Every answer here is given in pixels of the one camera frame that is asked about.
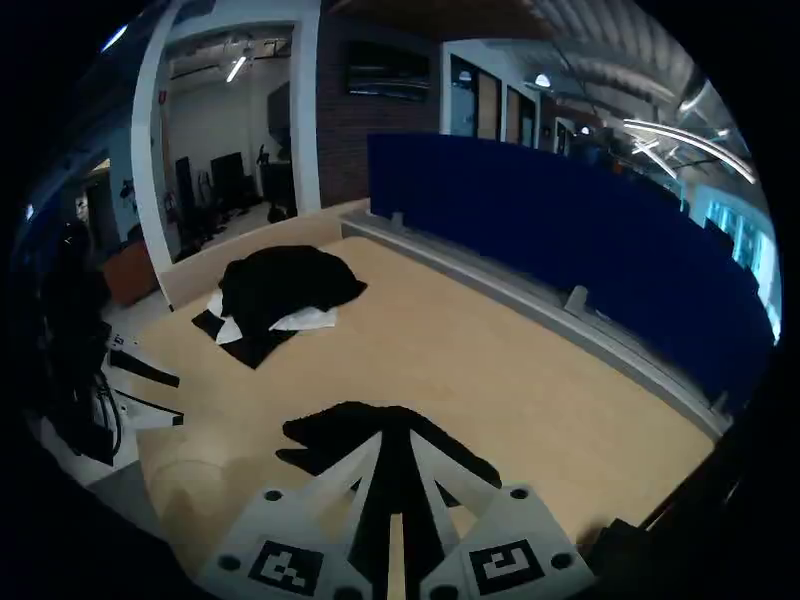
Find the blue partition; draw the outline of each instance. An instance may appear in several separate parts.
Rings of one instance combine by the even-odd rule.
[[[371,210],[462,244],[589,304],[738,412],[772,330],[752,277],[660,197],[562,156],[436,134],[369,138]]]

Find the doorway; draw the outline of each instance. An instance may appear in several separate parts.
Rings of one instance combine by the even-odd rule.
[[[297,216],[292,28],[237,28],[168,47],[162,106],[167,220],[179,261]]]

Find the white towel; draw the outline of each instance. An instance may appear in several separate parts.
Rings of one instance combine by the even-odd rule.
[[[233,317],[223,317],[222,316],[222,290],[217,288],[214,290],[214,293],[211,294],[211,299],[208,301],[208,305],[206,306],[208,312],[212,315],[217,317],[218,319],[223,319],[225,322],[222,324],[222,327],[217,332],[217,342],[218,346],[222,346],[223,344],[230,344],[231,342],[235,342],[236,340],[242,339],[242,331],[239,329],[239,326],[236,324],[236,321],[233,320]]]
[[[327,312],[313,306],[307,306],[296,313],[286,315],[270,327],[270,331],[308,331],[309,329],[322,329],[336,325],[338,311],[332,308]]]

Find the glass wall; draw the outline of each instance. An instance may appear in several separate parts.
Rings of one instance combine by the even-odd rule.
[[[754,219],[733,206],[728,194],[716,192],[708,205],[706,218],[714,222],[733,240],[733,260],[749,269],[758,281],[758,297],[767,310],[777,342],[781,331],[780,272],[775,242]]]

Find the door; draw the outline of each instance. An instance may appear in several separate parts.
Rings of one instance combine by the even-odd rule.
[[[478,137],[500,139],[500,81],[478,73]]]
[[[509,144],[520,143],[520,94],[513,88],[508,88],[506,101],[506,142]]]

